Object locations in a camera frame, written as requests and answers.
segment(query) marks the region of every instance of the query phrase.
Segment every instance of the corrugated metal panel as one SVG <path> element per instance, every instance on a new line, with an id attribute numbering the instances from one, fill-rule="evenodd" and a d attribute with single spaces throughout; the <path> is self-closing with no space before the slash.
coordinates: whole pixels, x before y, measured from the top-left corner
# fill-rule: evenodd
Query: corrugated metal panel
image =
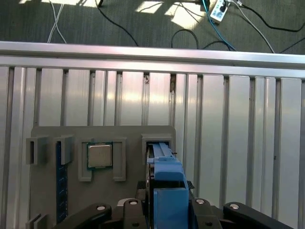
<path id="1" fill-rule="evenodd" d="M 123 72 L 120 125 L 142 124 L 143 73 Z"/>
<path id="2" fill-rule="evenodd" d="M 249 82 L 249 77 L 230 77 L 226 202 L 246 200 Z"/>
<path id="3" fill-rule="evenodd" d="M 219 206 L 224 115 L 224 77 L 203 77 L 199 196 Z"/>
<path id="4" fill-rule="evenodd" d="M 281 80 L 278 219 L 297 227 L 301 128 L 301 81 Z"/>
<path id="5" fill-rule="evenodd" d="M 24 139 L 33 125 L 173 125 L 177 156 L 200 197 L 217 206 L 247 203 L 303 228 L 300 64 L 305 59 L 148 49 L 143 61 L 143 50 L 127 57 L 118 50 L 96 54 L 89 48 L 78 59 L 69 57 L 72 51 L 54 59 L 43 50 L 35 50 L 37 57 L 0 57 L 2 225 L 24 228 L 28 219 Z M 162 52 L 164 62 L 156 58 Z"/>

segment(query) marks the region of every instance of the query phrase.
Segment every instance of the gray slot holder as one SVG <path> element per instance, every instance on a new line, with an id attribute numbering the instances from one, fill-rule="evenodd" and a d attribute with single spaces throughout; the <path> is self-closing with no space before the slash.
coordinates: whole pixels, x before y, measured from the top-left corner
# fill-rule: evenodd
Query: gray slot holder
<path id="1" fill-rule="evenodd" d="M 41 214 L 37 214 L 33 218 L 31 218 L 28 222 L 25 223 L 25 229 L 33 229 L 34 228 L 34 222 L 38 220 L 38 218 L 41 216 Z"/>
<path id="2" fill-rule="evenodd" d="M 35 222 L 34 222 L 34 228 L 33 229 L 46 229 L 48 225 L 48 216 L 43 215 L 40 216 Z"/>
<path id="3" fill-rule="evenodd" d="M 61 164 L 65 165 L 72 161 L 72 150 L 73 150 L 73 136 L 66 135 L 54 138 L 54 145 L 57 142 L 61 142 Z"/>
<path id="4" fill-rule="evenodd" d="M 78 140 L 78 180 L 82 182 L 92 181 L 92 171 L 87 169 L 87 144 L 93 142 L 93 138 Z"/>
<path id="5" fill-rule="evenodd" d="M 46 163 L 47 136 L 26 139 L 26 164 L 41 165 Z"/>
<path id="6" fill-rule="evenodd" d="M 175 152 L 175 144 L 173 136 L 170 134 L 154 135 L 154 134 L 142 134 L 142 164 L 146 164 L 146 145 L 147 142 L 168 142 L 169 147 Z"/>
<path id="7" fill-rule="evenodd" d="M 45 229 L 48 225 L 47 220 L 47 215 L 38 214 L 25 224 L 25 229 Z"/>
<path id="8" fill-rule="evenodd" d="M 113 180 L 126 180 L 126 138 L 116 138 L 113 141 Z"/>

